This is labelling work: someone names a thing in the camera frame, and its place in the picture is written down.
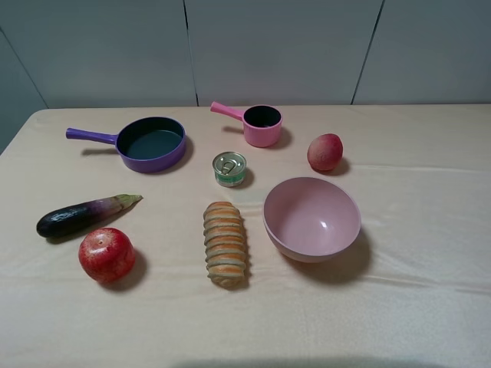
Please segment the green tin can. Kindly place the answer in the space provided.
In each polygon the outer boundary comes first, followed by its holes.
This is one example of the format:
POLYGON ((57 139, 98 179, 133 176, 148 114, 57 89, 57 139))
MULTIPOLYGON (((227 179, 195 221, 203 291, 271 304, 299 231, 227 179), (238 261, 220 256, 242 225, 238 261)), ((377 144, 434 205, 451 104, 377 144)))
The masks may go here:
POLYGON ((224 187, 240 185, 246 177, 246 158, 237 152, 223 152, 213 159, 214 176, 224 187))

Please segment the striped bread loaf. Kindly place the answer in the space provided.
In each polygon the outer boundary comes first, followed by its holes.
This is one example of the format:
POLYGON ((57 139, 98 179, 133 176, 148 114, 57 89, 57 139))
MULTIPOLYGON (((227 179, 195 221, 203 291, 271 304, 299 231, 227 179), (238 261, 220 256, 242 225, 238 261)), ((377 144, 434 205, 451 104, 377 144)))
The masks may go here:
POLYGON ((205 262, 208 278, 225 289, 246 279, 246 231, 240 211, 230 202, 213 202, 203 213, 205 262))

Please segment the pink saucepan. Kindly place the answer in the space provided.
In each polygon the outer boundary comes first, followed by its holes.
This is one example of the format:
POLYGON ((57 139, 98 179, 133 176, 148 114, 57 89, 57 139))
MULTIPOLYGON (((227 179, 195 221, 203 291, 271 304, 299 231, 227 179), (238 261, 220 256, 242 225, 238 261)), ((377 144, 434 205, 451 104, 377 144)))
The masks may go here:
POLYGON ((251 146, 273 146, 281 137, 282 114, 269 105, 255 105, 246 110, 237 110, 212 102, 210 111, 240 120, 245 141, 251 146))

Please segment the pink bowl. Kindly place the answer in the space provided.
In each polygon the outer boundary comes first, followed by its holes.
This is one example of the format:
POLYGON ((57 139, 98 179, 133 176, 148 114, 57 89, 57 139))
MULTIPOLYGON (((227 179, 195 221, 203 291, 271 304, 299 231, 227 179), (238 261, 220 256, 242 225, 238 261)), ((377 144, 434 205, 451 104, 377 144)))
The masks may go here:
POLYGON ((284 256, 321 263, 346 250, 361 230, 356 202, 323 179, 296 177, 265 197, 262 217, 273 245, 284 256))

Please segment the peach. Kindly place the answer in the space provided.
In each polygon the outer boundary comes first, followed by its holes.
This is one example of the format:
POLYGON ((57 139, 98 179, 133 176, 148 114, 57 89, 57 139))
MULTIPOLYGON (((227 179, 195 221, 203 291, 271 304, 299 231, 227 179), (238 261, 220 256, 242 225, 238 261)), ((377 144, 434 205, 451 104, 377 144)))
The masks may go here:
POLYGON ((330 171, 336 168, 343 156, 343 144, 338 135, 327 133, 315 138, 307 152, 310 166, 317 171, 330 171))

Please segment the purple frying pan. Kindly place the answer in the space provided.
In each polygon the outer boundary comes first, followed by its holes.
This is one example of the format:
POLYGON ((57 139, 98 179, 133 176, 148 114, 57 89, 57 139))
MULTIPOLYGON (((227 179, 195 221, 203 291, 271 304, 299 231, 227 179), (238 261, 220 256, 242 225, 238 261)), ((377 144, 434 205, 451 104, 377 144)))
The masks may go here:
POLYGON ((124 165, 138 173, 169 169, 186 152, 186 131, 181 123, 169 117, 145 117, 114 135, 68 128, 65 136, 115 146, 124 165))

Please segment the red apple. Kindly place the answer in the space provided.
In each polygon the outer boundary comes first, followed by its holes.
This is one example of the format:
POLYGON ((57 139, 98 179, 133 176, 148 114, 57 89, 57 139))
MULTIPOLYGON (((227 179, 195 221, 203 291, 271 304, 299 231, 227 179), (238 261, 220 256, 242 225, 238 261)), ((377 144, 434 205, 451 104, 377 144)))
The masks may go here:
POLYGON ((78 260, 89 277, 100 284, 109 284, 132 270, 136 255, 130 239, 121 230, 99 228, 80 244, 78 260))

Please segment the purple eggplant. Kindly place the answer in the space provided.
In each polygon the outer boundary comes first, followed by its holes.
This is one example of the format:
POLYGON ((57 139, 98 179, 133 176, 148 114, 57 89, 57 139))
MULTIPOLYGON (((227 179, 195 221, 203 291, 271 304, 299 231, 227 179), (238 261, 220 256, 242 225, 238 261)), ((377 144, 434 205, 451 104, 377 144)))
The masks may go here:
POLYGON ((127 211, 142 199, 142 195, 119 194, 69 205, 44 215, 36 231, 43 238, 71 235, 127 211))

